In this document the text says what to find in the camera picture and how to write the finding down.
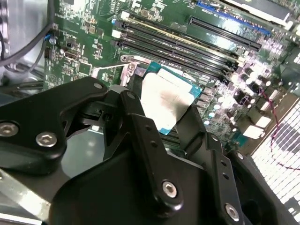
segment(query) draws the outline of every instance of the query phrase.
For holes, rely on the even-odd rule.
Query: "pcie slot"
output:
[[[162,30],[161,29],[162,25],[155,26],[155,25],[153,25],[153,22],[149,22],[149,21],[145,22],[144,20],[143,21],[137,20],[135,18],[135,15],[131,15],[128,12],[123,11],[121,13],[121,19],[126,21],[126,22],[129,22],[129,23],[138,24],[139,26],[142,26],[142,27],[147,28],[149,30],[155,31],[155,32],[160,33],[162,35],[166,35],[167,37],[173,39],[174,41],[179,41],[179,42],[194,46],[196,48],[200,48],[200,49],[205,50],[209,53],[224,57],[225,59],[228,59],[230,61],[240,62],[240,63],[243,63],[245,61],[244,58],[239,57],[239,56],[237,56],[236,54],[233,54],[230,51],[227,51],[227,52],[229,52],[229,54],[227,54],[227,53],[222,53],[221,51],[217,51],[217,50],[211,49],[209,47],[206,47],[206,46],[204,46],[200,43],[200,40],[196,40],[193,37],[185,36],[186,34],[185,35],[178,35],[177,31],[170,31],[171,30],[170,28]]]
[[[215,62],[217,65],[224,66],[224,67],[230,67],[230,68],[236,67],[235,63],[233,63],[225,58],[222,58],[218,55],[214,55],[210,52],[204,51],[202,49],[193,47],[191,45],[188,45],[188,44],[185,44],[182,42],[174,41],[173,39],[169,38],[166,35],[161,35],[159,33],[153,32],[151,30],[147,30],[145,28],[136,26],[134,24],[122,23],[122,25],[119,27],[124,28],[125,31],[131,32],[131,33],[141,32],[141,33],[146,34],[149,37],[152,36],[154,38],[161,39],[161,40],[165,41],[166,43],[173,45],[174,46],[173,48],[176,48],[176,46],[180,47],[184,51],[191,52],[194,55],[200,55],[200,57],[202,59],[204,59],[204,60],[206,59],[208,62]]]
[[[267,35],[267,36],[269,36],[269,35],[271,34],[270,31],[268,31],[268,30],[266,30],[266,29],[264,29],[264,28],[260,28],[260,27],[254,26],[254,25],[252,25],[252,24],[250,24],[250,23],[248,23],[248,22],[245,22],[245,21],[242,21],[242,20],[240,20],[240,19],[238,19],[238,18],[235,18],[234,16],[232,16],[232,15],[230,15],[230,14],[218,12],[218,11],[216,11],[216,10],[214,9],[214,7],[205,5],[205,4],[202,3],[201,1],[197,1],[196,5],[202,7],[202,8],[204,8],[204,9],[210,11],[210,12],[213,12],[213,13],[215,13],[215,14],[217,14],[217,15],[220,15],[220,16],[223,16],[223,17],[225,17],[225,18],[234,20],[234,21],[236,21],[236,22],[238,22],[238,23],[241,23],[241,24],[243,24],[243,25],[245,25],[245,26],[247,26],[247,27],[249,27],[249,28],[251,28],[251,29],[253,29],[253,30],[257,30],[258,32],[261,32],[261,33],[263,33],[263,34],[265,34],[265,35]]]
[[[185,59],[191,61],[193,64],[197,64],[197,65],[200,64],[200,66],[202,65],[204,69],[209,70],[209,71],[211,71],[211,72],[216,72],[216,73],[218,73],[218,74],[220,74],[220,75],[221,75],[221,74],[227,75],[227,73],[229,72],[229,70],[226,69],[226,68],[223,68],[223,67],[214,65],[214,64],[212,64],[212,63],[209,64],[207,61],[198,59],[197,57],[192,57],[192,56],[190,56],[190,55],[188,55],[188,54],[185,54],[185,53],[183,53],[183,52],[179,52],[179,51],[177,51],[177,50],[175,50],[175,49],[171,49],[171,48],[170,48],[170,47],[171,47],[170,45],[165,46],[165,45],[161,45],[161,44],[155,43],[155,42],[153,42],[153,41],[150,42],[150,40],[147,40],[147,39],[142,38],[142,37],[134,36],[134,35],[132,35],[132,34],[130,34],[130,33],[127,34],[127,37],[129,38],[129,40],[127,39],[127,41],[132,40],[132,41],[141,41],[141,42],[147,43],[147,44],[149,44],[149,45],[152,45],[152,46],[154,46],[154,47],[157,47],[158,49],[162,49],[162,50],[164,50],[165,52],[168,52],[170,55],[173,55],[173,56],[175,56],[175,57],[176,57],[176,56],[178,56],[178,57],[183,57],[183,58],[185,58]]]
[[[239,43],[241,46],[245,46],[245,47],[248,47],[249,49],[252,49],[252,50],[255,50],[255,51],[259,51],[262,47],[261,44],[258,44],[254,41],[251,41],[251,40],[248,40],[244,37],[241,37],[241,36],[238,36],[236,34],[233,34],[233,33],[230,33],[222,28],[219,28],[217,26],[214,26],[212,24],[209,24],[203,20],[199,20],[197,18],[194,18],[194,17],[191,17],[190,18],[190,21],[189,21],[189,24],[192,24],[192,25],[196,25],[196,26],[199,26],[199,27],[203,27],[207,30],[210,30],[210,31],[213,31],[215,33],[217,33],[219,36],[221,37],[224,37],[226,39],[229,39],[229,40],[232,40],[234,42],[237,42]]]
[[[141,52],[149,57],[154,56],[154,58],[156,58],[159,63],[162,63],[162,64],[170,63],[173,65],[179,66],[180,67],[179,69],[185,70],[186,72],[193,72],[193,73],[196,72],[196,73],[199,73],[200,75],[207,75],[207,76],[209,76],[211,78],[215,78],[215,79],[220,79],[220,77],[221,77],[220,75],[217,75],[217,74],[214,74],[214,73],[211,73],[208,71],[204,71],[203,69],[201,69],[197,66],[187,64],[181,60],[174,59],[167,55],[156,52],[152,49],[145,48],[145,46],[139,46],[135,43],[129,43],[129,42],[126,42],[123,40],[122,41],[112,41],[112,44],[117,45],[119,47],[126,47],[128,49],[136,50],[136,51]]]

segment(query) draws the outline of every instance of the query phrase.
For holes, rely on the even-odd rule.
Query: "metal mesh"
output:
[[[295,170],[300,168],[300,102],[279,128],[273,151],[270,135],[252,158],[270,188],[300,223],[300,171]]]

